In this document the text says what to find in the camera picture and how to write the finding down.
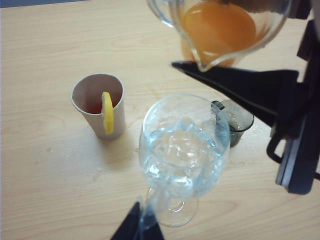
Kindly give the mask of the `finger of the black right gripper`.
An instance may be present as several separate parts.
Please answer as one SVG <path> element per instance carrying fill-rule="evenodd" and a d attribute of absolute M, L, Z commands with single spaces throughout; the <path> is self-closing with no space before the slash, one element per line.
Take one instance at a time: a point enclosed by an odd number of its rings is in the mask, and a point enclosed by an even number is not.
<path fill-rule="evenodd" d="M 252 71 L 214 66 L 202 72 L 193 61 L 171 66 L 224 94 L 269 127 L 286 121 L 305 101 L 305 85 L 296 70 Z"/>
<path fill-rule="evenodd" d="M 272 12 L 286 14 L 291 19 L 305 20 L 312 9 L 309 0 L 219 0 L 222 4 L 237 5 L 249 13 Z"/>

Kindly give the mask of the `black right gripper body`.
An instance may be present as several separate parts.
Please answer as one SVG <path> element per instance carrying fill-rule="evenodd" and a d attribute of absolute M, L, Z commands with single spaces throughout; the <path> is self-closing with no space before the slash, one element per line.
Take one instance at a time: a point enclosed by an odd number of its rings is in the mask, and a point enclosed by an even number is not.
<path fill-rule="evenodd" d="M 301 121 L 297 138 L 286 137 L 277 131 L 271 138 L 266 153 L 276 163 L 279 170 L 276 184 L 288 193 L 306 195 L 314 180 L 320 178 L 317 172 L 320 157 L 320 30 L 314 19 L 309 20 L 299 45 L 297 56 L 307 61 L 303 83 L 309 87 L 307 100 L 290 119 L 287 126 Z M 282 156 L 275 150 L 282 139 L 286 139 Z"/>

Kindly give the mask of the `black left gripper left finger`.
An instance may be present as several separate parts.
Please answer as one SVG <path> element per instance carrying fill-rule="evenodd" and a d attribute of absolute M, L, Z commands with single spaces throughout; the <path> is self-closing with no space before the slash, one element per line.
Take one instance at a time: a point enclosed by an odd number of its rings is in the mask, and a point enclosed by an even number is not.
<path fill-rule="evenodd" d="M 138 235 L 138 225 L 140 219 L 140 203 L 134 203 L 125 219 L 115 231 L 111 240 L 136 240 Z"/>

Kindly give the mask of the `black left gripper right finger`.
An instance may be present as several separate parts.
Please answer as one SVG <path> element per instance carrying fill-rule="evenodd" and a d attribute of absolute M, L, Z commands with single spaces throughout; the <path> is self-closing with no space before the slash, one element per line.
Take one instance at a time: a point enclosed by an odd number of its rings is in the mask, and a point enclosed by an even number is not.
<path fill-rule="evenodd" d="M 154 211 L 155 201 L 149 198 L 141 211 L 138 221 L 139 240 L 164 240 Z"/>

